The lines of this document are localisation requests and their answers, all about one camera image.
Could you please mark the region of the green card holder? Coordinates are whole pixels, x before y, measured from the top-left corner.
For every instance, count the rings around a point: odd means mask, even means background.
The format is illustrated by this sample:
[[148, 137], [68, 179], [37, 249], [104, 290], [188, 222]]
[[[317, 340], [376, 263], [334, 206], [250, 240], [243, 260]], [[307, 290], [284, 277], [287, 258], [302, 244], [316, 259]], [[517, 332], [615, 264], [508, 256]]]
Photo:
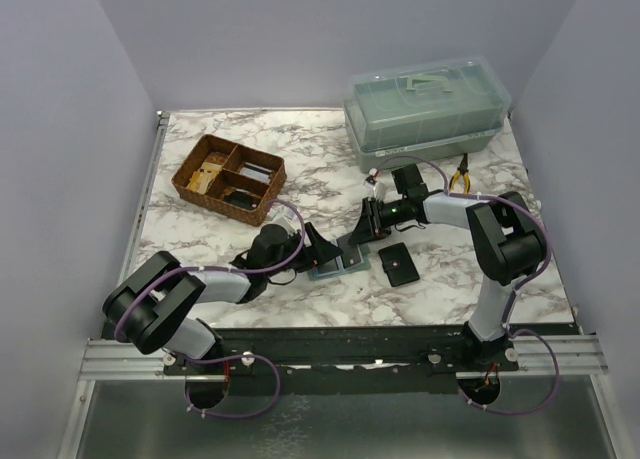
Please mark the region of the green card holder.
[[312, 281], [328, 279], [332, 277], [352, 274], [371, 267], [369, 255], [370, 248], [367, 244], [351, 245], [350, 235], [331, 240], [330, 243], [342, 250], [342, 255], [318, 267], [313, 267], [308, 272]]

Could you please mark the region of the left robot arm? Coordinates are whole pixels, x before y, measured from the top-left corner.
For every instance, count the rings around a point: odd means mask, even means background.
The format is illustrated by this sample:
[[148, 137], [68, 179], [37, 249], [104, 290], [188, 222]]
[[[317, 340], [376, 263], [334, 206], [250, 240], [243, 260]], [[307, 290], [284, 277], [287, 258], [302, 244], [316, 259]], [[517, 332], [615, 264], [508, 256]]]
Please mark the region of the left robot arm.
[[213, 329], [188, 317], [196, 303], [248, 303], [273, 276], [306, 272], [341, 255], [342, 249], [310, 223], [302, 232], [267, 224], [251, 247], [221, 270], [189, 271], [167, 251], [154, 254], [106, 298], [102, 311], [116, 326], [115, 339], [143, 355], [166, 349], [187, 356], [197, 372], [209, 374], [220, 366], [222, 351]]

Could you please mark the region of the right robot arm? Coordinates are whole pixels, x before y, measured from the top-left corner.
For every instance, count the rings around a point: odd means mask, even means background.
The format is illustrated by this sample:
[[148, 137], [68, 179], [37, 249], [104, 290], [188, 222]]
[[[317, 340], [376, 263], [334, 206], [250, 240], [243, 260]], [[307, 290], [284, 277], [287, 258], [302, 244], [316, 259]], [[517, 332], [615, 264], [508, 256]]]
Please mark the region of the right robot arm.
[[500, 196], [431, 191], [415, 164], [393, 170], [392, 177], [400, 198], [364, 199], [349, 243], [385, 239], [392, 227], [411, 220], [467, 230], [483, 281], [475, 309], [463, 326], [459, 350], [467, 368], [483, 370], [507, 342], [520, 289], [550, 262], [544, 226], [513, 191]]

